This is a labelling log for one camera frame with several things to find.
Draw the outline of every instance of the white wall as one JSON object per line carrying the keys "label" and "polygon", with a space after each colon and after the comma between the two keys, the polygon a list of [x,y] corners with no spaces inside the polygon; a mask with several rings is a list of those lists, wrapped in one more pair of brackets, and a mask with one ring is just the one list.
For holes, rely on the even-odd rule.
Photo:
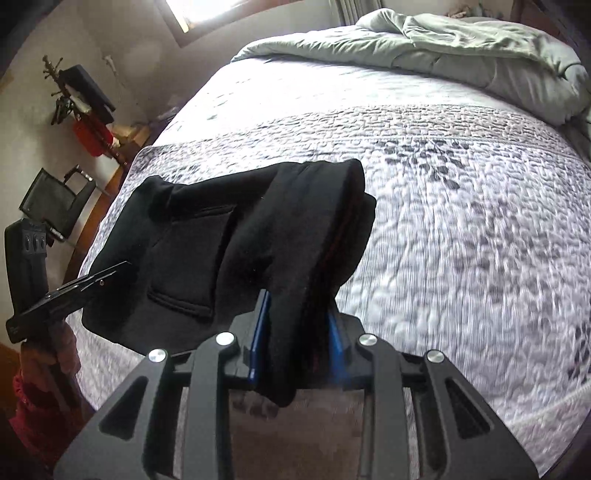
{"label": "white wall", "polygon": [[[61,68],[80,63],[96,83],[118,107],[115,119],[131,123],[145,119],[142,110],[131,94],[114,78],[113,73],[101,58],[99,47],[94,43],[77,14],[74,0],[64,0],[49,17],[44,19],[26,40],[14,58],[10,72],[13,81],[0,93],[0,226],[4,229],[21,217],[18,210],[40,168],[45,168],[56,177],[63,175],[76,164],[105,185],[116,170],[116,162],[110,158],[91,157],[77,142],[71,122],[50,125],[55,107],[57,90],[50,80],[44,80],[43,55],[54,63],[64,57]],[[76,241],[82,225],[98,194],[95,192],[78,223],[72,240]],[[0,320],[12,316],[12,303],[8,290],[4,256],[4,236],[0,240]],[[47,272],[50,285],[55,288],[63,276],[72,255],[67,245],[56,243],[49,249]],[[6,332],[0,322],[0,341],[8,343]]]}
{"label": "white wall", "polygon": [[445,15],[452,8],[462,5],[475,6],[482,1],[484,8],[493,12],[502,12],[505,20],[511,16],[513,0],[382,0],[384,7],[405,15],[423,13]]}
{"label": "white wall", "polygon": [[251,41],[337,26],[328,0],[276,7],[180,48],[153,0],[79,0],[78,12],[148,116],[167,109],[173,95],[189,100]]}

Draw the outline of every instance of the quilted pattern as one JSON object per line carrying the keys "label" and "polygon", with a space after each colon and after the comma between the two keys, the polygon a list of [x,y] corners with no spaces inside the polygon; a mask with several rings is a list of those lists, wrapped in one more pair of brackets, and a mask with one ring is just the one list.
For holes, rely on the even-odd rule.
{"label": "quilted pattern", "polygon": [[[591,407],[591,171],[532,117],[457,105],[350,108],[147,148],[81,274],[150,175],[194,183],[349,158],[361,160],[378,205],[340,309],[401,351],[445,352],[545,472]],[[140,357],[84,330],[80,317],[69,317],[79,380],[99,407]]]}

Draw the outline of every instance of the silver screw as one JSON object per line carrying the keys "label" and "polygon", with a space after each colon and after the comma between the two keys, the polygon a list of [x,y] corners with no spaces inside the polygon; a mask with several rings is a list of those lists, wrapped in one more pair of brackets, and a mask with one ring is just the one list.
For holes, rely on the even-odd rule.
{"label": "silver screw", "polygon": [[230,345],[234,341],[234,334],[230,332],[222,332],[216,337],[218,345],[226,346]]}
{"label": "silver screw", "polygon": [[429,350],[427,352],[427,360],[429,360],[432,364],[440,364],[445,360],[445,355],[439,350]]}
{"label": "silver screw", "polygon": [[162,350],[161,348],[157,348],[156,350],[152,350],[148,354],[148,358],[151,362],[159,364],[162,360],[166,358],[166,351]]}
{"label": "silver screw", "polygon": [[378,343],[378,337],[372,335],[371,333],[364,333],[359,337],[359,343],[361,343],[363,346],[374,346],[376,343]]}

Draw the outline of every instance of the garment pocket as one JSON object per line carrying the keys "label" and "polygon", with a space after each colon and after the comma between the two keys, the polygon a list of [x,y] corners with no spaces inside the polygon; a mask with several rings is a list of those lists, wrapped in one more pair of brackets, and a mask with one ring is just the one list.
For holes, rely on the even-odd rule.
{"label": "garment pocket", "polygon": [[234,206],[200,210],[172,221],[152,248],[148,298],[203,320],[213,316],[217,271],[229,240]]}

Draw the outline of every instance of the human hand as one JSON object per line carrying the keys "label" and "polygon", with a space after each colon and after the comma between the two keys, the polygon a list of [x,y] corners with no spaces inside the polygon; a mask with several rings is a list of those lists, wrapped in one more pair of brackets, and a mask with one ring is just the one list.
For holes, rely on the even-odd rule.
{"label": "human hand", "polygon": [[54,333],[56,354],[49,352],[37,342],[27,340],[21,344],[21,375],[24,383],[35,385],[42,392],[51,391],[47,368],[44,366],[60,364],[61,371],[71,376],[80,370],[80,358],[76,349],[76,335],[64,322]]}

